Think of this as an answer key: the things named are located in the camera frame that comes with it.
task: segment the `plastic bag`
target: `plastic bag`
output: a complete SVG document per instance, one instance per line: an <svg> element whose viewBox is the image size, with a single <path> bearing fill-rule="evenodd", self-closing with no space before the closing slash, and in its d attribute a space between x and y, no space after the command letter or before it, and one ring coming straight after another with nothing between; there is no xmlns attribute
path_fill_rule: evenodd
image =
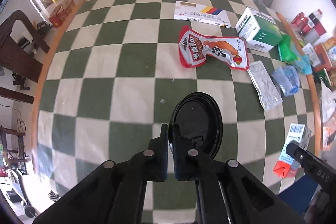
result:
<svg viewBox="0 0 336 224"><path fill-rule="evenodd" d="M321 96L321 105L322 105L322 122L329 120L331 115L336 110L336 90L333 92L326 87L323 81L321 81L322 96Z"/></svg>
<svg viewBox="0 0 336 224"><path fill-rule="evenodd" d="M283 34L282 37L278 44L280 60L294 66L305 75L312 74L309 57L299 54L289 35Z"/></svg>
<svg viewBox="0 0 336 224"><path fill-rule="evenodd" d="M187 68L202 66L206 62L205 56L211 55L233 69L248 69L246 47L239 37L206 36L184 26L180 32L178 49L181 63Z"/></svg>
<svg viewBox="0 0 336 224"><path fill-rule="evenodd" d="M323 124L322 149L330 150L335 139L336 132L336 112Z"/></svg>
<svg viewBox="0 0 336 224"><path fill-rule="evenodd" d="M282 98L271 77L269 77L263 62L255 61L250 63L250 68L247 72L258 92L260 104L265 111L275 108L282 103Z"/></svg>
<svg viewBox="0 0 336 224"><path fill-rule="evenodd" d="M300 78L293 66L279 67L271 75L280 86L284 96L292 96L299 91Z"/></svg>

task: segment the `green and white checkered pattern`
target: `green and white checkered pattern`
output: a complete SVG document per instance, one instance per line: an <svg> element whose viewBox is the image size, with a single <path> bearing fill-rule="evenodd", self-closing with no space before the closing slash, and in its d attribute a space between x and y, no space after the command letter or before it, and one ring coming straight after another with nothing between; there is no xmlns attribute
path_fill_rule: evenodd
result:
<svg viewBox="0 0 336 224"><path fill-rule="evenodd" d="M246 71L212 57L201 67L183 68L177 48L184 25L203 35L237 36L234 27L246 6L273 16L285 31L276 13L252 0L182 0L226 10L232 28L222 28L174 20L175 1L87 0L63 35L43 88L37 151L41 179L57 193L66 193L105 160L122 162L146 149L175 105L196 91L214 97L221 110L216 160L237 159L275 193L294 182L281 180L273 167L291 122L314 129L306 77L300 75L299 93L265 113ZM248 52L269 73L284 65L277 48ZM311 151L314 142L312 137ZM194 183L175 181L170 151L168 159L168 180L147 185L143 220L192 222Z"/></svg>

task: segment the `blue plastic bag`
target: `blue plastic bag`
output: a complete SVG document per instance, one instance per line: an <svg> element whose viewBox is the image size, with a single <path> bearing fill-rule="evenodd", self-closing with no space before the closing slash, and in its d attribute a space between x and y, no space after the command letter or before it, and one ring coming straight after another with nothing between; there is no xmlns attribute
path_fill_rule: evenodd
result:
<svg viewBox="0 0 336 224"><path fill-rule="evenodd" d="M300 78L293 66L279 67L271 75L278 83L285 97L294 95L299 91Z"/></svg>

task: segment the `snack bag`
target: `snack bag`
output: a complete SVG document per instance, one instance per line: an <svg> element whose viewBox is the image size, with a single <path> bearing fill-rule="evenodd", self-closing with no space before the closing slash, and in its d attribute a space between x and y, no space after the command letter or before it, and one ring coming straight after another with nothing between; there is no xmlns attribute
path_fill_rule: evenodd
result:
<svg viewBox="0 0 336 224"><path fill-rule="evenodd" d="M181 63L187 68L203 65L205 56L211 55L233 69L248 69L246 47L239 37L206 36L184 26L180 32L178 49Z"/></svg>

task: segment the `red gift box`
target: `red gift box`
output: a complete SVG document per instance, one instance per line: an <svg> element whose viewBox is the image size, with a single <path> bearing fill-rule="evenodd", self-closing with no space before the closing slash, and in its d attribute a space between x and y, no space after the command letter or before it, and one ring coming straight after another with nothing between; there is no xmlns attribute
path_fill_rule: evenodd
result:
<svg viewBox="0 0 336 224"><path fill-rule="evenodd" d="M74 0L64 0L62 4L56 6L54 11L49 17L50 22L55 28L60 27L67 19L68 15L75 8L76 4Z"/></svg>

